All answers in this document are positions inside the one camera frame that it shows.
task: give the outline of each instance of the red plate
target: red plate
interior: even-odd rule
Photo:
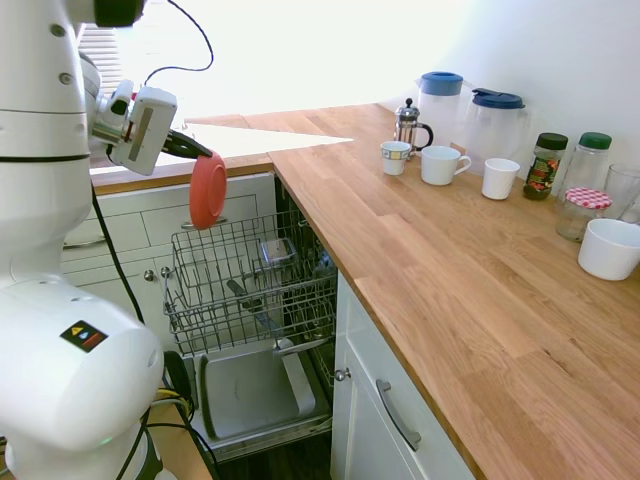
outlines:
[[[212,157],[198,157],[191,175],[189,212],[191,223],[198,230],[216,224],[224,208],[227,194],[227,169],[217,153]]]

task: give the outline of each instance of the warning label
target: warning label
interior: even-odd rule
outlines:
[[[80,320],[62,332],[60,338],[64,338],[67,342],[88,353],[106,340],[108,335],[92,327],[84,320]]]

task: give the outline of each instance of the jar label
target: jar label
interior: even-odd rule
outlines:
[[[546,160],[540,157],[533,157],[525,183],[538,192],[551,191],[551,185],[556,178],[559,164],[560,161],[556,159]]]

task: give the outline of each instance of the dishwasher basket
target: dishwasher basket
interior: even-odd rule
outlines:
[[[171,241],[164,311],[182,354],[273,339],[275,353],[285,355],[335,336],[337,268],[299,211]]]

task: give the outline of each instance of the small cup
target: small cup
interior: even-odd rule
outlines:
[[[430,185],[449,185],[453,177],[471,166],[469,157],[460,155],[460,152],[451,147],[425,147],[420,154],[422,155],[422,180]],[[456,170],[460,160],[467,164]]]
[[[492,200],[504,200],[509,196],[520,165],[506,158],[490,158],[484,162],[482,194]]]
[[[387,175],[402,175],[404,162],[409,158],[411,145],[405,142],[389,141],[380,145],[384,173]]]
[[[640,226],[610,218],[587,225],[578,264],[594,277],[624,280],[640,263]]]

